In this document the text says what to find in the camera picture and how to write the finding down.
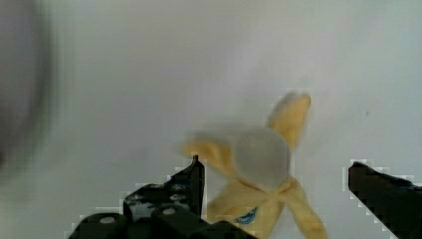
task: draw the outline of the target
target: white surface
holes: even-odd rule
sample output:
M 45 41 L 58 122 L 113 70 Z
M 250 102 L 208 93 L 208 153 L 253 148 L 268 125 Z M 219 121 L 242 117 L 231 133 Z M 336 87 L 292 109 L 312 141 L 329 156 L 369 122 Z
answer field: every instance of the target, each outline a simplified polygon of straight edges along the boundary
M 368 158 L 422 181 L 420 2 L 43 3 L 59 113 L 1 188 L 0 238 L 63 238 L 80 215 L 119 211 L 123 192 L 188 164 L 175 148 L 189 132 L 262 125 L 290 91 L 313 98 L 293 174 L 329 237 L 390 238 L 345 169 Z M 223 185 L 208 171 L 208 199 Z M 288 210 L 273 238 L 303 238 Z

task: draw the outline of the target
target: blurry object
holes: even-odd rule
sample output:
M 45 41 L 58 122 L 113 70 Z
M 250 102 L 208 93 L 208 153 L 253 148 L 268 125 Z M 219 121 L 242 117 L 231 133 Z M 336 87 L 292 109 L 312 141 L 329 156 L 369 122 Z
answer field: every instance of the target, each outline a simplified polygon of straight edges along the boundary
M 0 158 L 7 157 L 38 110 L 48 54 L 32 1 L 0 0 Z
M 399 239 L 422 238 L 422 187 L 354 162 L 348 188 Z

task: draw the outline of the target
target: blue sticker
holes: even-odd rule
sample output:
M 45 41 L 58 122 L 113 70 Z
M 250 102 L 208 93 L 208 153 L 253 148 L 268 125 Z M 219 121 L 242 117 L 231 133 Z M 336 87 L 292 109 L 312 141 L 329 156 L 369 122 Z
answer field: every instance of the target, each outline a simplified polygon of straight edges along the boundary
M 237 218 L 236 221 L 240 224 L 248 225 L 249 223 L 254 221 L 256 215 L 257 207 L 255 207 L 252 211 L 248 212 L 246 215 Z

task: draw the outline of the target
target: white table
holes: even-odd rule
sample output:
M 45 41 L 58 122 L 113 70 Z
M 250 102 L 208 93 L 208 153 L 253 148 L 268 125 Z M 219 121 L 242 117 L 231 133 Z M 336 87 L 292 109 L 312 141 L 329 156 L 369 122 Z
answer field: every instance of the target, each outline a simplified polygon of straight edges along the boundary
M 422 181 L 421 3 L 40 3 L 56 37 L 55 117 L 15 156 L 26 168 L 8 168 L 0 238 L 63 238 L 80 216 L 119 212 L 125 193 L 189 163 L 176 150 L 189 133 L 262 125 L 290 91 L 313 98 L 293 175 L 329 237 L 395 238 L 350 199 L 346 169 L 370 159 Z M 210 200 L 225 181 L 207 172 Z M 289 210 L 273 238 L 303 238 Z

